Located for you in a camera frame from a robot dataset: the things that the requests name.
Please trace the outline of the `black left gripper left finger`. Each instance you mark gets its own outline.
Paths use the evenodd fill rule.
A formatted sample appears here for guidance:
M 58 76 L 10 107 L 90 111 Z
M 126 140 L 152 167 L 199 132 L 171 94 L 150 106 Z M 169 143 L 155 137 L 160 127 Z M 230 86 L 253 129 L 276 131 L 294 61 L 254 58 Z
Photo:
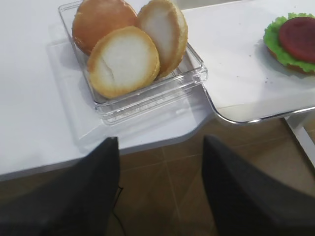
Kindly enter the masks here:
M 107 138 L 66 172 L 0 208 L 2 236 L 103 236 L 119 187 L 118 139 Z

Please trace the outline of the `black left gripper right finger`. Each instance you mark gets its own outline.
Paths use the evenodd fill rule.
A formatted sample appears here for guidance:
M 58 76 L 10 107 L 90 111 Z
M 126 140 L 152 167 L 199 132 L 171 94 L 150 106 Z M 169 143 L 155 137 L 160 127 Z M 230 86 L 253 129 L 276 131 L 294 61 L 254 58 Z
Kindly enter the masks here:
M 315 199 L 203 138 L 202 181 L 220 236 L 313 236 Z

